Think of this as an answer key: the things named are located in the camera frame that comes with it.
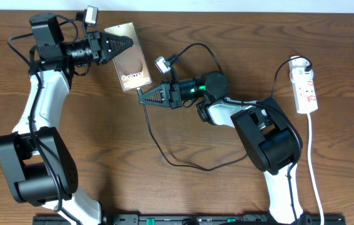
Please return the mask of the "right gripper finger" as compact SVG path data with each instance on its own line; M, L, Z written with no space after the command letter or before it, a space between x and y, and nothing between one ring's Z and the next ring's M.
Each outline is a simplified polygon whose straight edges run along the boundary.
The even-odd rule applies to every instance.
M169 99L170 87L171 87L170 82L162 81L145 92L140 90L139 97L143 99Z
M139 96L139 102L145 105L169 107L168 98L161 92L143 93Z

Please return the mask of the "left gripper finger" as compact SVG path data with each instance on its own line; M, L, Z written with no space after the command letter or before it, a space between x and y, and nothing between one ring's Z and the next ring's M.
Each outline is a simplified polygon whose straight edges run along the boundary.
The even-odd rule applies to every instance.
M127 36L100 33L101 47L106 53L121 53L133 45L133 40Z
M119 54L126 52L128 49L131 49L131 47L124 47L124 48L119 48L119 49L103 49L101 51L101 64L106 64L108 61L113 60L116 56Z

